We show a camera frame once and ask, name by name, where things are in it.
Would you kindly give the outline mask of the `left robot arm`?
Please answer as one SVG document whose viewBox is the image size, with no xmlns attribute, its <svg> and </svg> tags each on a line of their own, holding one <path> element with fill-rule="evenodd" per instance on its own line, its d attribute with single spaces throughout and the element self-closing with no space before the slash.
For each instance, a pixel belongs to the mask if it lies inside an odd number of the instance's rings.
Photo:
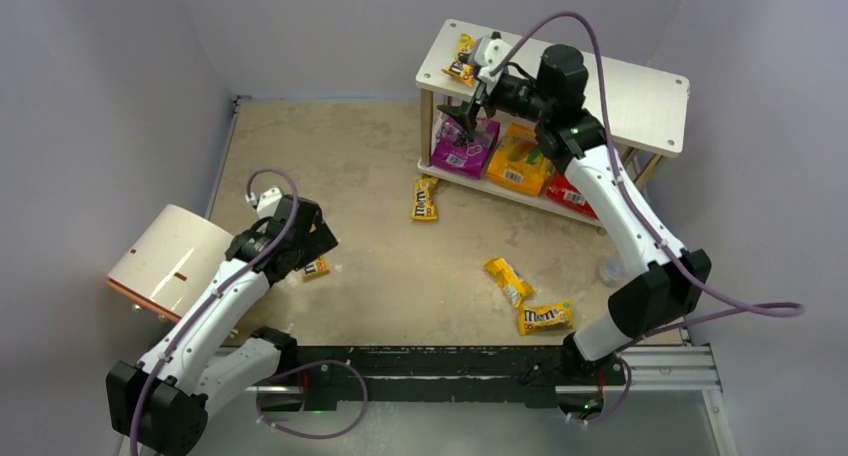
<svg viewBox="0 0 848 456">
<path fill-rule="evenodd" d="M 277 282 L 336 245 L 312 200 L 271 189 L 257 215 L 233 235 L 169 205 L 108 274 L 111 288 L 172 323 L 143 356 L 115 364 L 106 378 L 113 429 L 150 453 L 189 453 L 240 391 L 298 363 L 294 338 L 269 327 L 235 353 L 215 356 Z"/>
</svg>

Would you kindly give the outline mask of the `orange candy bag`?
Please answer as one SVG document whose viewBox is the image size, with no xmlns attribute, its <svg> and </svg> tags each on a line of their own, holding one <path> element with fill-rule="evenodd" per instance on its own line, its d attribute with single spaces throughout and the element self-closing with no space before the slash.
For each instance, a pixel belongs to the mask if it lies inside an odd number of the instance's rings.
<svg viewBox="0 0 848 456">
<path fill-rule="evenodd" d="M 520 194 L 537 197 L 553 173 L 553 164 L 537 145 L 533 128 L 511 123 L 493 152 L 485 176 Z"/>
</svg>

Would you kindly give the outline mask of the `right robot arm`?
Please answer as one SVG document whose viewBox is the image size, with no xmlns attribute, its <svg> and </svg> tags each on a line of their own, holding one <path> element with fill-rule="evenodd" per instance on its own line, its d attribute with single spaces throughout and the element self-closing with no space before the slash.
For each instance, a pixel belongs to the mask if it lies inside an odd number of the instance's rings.
<svg viewBox="0 0 848 456">
<path fill-rule="evenodd" d="M 440 111 L 464 129 L 479 111 L 501 111 L 534 123 L 535 140 L 586 198 L 615 243 L 628 282 L 607 301 L 595 322 L 567 336 L 563 356 L 574 366 L 594 366 L 627 343 L 691 313 L 711 261 L 690 251 L 665 229 L 623 168 L 604 124 L 584 107 L 589 72 L 577 49 L 547 47 L 535 77 L 498 74 L 510 45 L 483 37 L 459 57 L 477 81 L 470 101 Z"/>
</svg>

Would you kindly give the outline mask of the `red candy bag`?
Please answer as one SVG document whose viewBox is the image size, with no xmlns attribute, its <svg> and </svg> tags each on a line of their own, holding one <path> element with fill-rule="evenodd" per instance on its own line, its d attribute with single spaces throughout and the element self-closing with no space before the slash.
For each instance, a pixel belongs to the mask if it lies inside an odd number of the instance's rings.
<svg viewBox="0 0 848 456">
<path fill-rule="evenodd" d="M 572 211 L 596 220 L 597 215 L 586 198 L 577 188 L 562 174 L 555 173 L 550 180 L 546 196 Z"/>
</svg>

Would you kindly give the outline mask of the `purple candy bag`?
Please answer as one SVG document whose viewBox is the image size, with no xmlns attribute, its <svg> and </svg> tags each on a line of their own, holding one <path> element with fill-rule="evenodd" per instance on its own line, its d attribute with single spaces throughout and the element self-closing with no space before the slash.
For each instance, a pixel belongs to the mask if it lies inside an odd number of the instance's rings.
<svg viewBox="0 0 848 456">
<path fill-rule="evenodd" d="M 430 163 L 440 169 L 479 180 L 495 147 L 501 124 L 493 119 L 479 118 L 476 128 L 469 132 L 453 118 L 444 116 L 436 132 L 436 143 Z"/>
</svg>

